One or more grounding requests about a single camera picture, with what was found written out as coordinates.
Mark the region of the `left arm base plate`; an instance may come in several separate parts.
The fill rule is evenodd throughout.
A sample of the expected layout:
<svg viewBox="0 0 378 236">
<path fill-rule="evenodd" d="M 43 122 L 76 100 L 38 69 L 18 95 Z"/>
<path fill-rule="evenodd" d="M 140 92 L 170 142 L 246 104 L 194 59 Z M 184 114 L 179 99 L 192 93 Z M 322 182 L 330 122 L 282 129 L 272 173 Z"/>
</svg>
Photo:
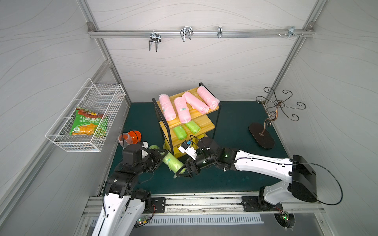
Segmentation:
<svg viewBox="0 0 378 236">
<path fill-rule="evenodd" d="M 149 201 L 149 205 L 146 210 L 152 213 L 165 213 L 166 198 L 165 197 L 153 197 Z"/>
</svg>

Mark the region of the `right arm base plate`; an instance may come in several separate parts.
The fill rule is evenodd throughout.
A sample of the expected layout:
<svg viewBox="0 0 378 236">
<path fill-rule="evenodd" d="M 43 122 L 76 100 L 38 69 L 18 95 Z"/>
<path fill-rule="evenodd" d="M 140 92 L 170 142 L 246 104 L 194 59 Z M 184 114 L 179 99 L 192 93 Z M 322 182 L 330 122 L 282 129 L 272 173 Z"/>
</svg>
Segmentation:
<svg viewBox="0 0 378 236">
<path fill-rule="evenodd" d="M 277 211 L 275 205 L 268 203 L 258 196 L 243 196 L 241 204 L 245 212 Z"/>
</svg>

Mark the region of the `green roll front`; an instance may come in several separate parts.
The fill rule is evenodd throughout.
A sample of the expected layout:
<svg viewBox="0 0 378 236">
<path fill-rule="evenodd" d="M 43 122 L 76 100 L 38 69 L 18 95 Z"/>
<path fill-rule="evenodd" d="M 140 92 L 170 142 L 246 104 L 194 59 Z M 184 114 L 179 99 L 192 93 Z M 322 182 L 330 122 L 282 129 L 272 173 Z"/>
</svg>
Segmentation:
<svg viewBox="0 0 378 236">
<path fill-rule="evenodd" d="M 197 134 L 201 130 L 200 126 L 195 121 L 193 121 L 193 120 L 190 121 L 190 122 L 188 122 L 188 123 L 186 123 L 185 126 L 193 134 Z"/>
</svg>

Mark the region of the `yellow roll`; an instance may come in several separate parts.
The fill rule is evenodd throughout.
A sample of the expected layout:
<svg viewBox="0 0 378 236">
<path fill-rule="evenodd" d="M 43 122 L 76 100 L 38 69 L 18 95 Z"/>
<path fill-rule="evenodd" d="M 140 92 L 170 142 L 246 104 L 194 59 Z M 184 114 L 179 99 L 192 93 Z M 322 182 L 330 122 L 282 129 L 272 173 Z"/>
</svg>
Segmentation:
<svg viewBox="0 0 378 236">
<path fill-rule="evenodd" d="M 164 144 L 163 144 L 163 148 L 164 148 L 165 150 L 168 150 L 168 151 L 171 152 L 170 145 L 168 145 L 167 143 L 164 143 Z"/>
</svg>

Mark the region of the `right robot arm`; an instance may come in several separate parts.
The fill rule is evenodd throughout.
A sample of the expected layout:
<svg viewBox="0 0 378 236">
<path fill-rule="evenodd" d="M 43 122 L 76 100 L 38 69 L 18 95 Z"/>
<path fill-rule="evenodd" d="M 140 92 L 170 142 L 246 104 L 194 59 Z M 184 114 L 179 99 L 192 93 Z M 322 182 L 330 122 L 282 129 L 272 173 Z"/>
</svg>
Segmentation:
<svg viewBox="0 0 378 236">
<path fill-rule="evenodd" d="M 307 203 L 318 200 L 316 172 L 311 163 L 300 155 L 294 155 L 292 159 L 260 156 L 220 147 L 209 137 L 199 139 L 197 146 L 198 149 L 194 149 L 190 141 L 185 141 L 179 147 L 179 151 L 189 155 L 189 159 L 175 171 L 177 177 L 192 178 L 213 165 L 224 171 L 253 172 L 279 179 L 278 183 L 260 189 L 257 198 L 259 208 L 274 207 L 291 198 Z"/>
</svg>

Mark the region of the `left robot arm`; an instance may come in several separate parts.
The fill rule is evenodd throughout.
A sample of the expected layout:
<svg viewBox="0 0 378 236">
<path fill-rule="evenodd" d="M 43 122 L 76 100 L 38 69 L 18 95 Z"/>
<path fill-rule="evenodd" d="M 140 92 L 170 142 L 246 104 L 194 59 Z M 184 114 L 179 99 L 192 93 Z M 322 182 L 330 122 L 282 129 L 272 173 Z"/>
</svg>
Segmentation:
<svg viewBox="0 0 378 236">
<path fill-rule="evenodd" d="M 128 145 L 123 159 L 106 181 L 102 209 L 93 236 L 128 236 L 141 214 L 151 207 L 151 193 L 135 190 L 139 176 L 155 171 L 168 151 L 148 148 L 147 142 Z"/>
</svg>

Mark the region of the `pink roll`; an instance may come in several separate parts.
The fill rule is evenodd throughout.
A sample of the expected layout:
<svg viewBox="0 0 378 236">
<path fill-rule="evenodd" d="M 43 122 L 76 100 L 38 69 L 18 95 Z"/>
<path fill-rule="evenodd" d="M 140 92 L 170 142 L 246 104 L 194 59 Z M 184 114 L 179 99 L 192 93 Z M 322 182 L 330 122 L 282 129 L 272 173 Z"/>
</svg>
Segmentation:
<svg viewBox="0 0 378 236">
<path fill-rule="evenodd" d="M 204 86 L 199 86 L 197 89 L 197 94 L 202 98 L 202 100 L 209 106 L 210 109 L 215 110 L 220 101 L 214 97 Z"/>
<path fill-rule="evenodd" d="M 210 110 L 210 107 L 208 105 L 206 105 L 204 102 L 202 102 L 200 99 L 198 99 L 188 91 L 183 94 L 183 98 L 188 104 L 192 106 L 192 108 L 196 109 L 201 114 L 206 114 Z"/>
<path fill-rule="evenodd" d="M 172 121 L 176 119 L 176 113 L 174 111 L 173 105 L 170 101 L 170 98 L 167 94 L 159 95 L 159 102 L 163 111 L 164 118 L 166 121 Z"/>
<path fill-rule="evenodd" d="M 187 106 L 186 100 L 180 96 L 174 99 L 175 108 L 181 123 L 186 124 L 192 120 L 190 109 Z"/>
</svg>

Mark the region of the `pink roll front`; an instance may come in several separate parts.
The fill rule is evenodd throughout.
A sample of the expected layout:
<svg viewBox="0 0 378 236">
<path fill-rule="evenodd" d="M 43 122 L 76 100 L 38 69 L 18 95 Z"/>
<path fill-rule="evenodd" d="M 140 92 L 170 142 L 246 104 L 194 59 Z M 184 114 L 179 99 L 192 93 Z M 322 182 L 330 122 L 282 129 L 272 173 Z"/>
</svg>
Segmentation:
<svg viewBox="0 0 378 236">
<path fill-rule="evenodd" d="M 202 98 L 202 100 L 209 106 L 210 109 L 215 110 L 220 101 L 214 97 L 204 86 L 199 86 L 197 89 L 197 94 Z"/>
</svg>

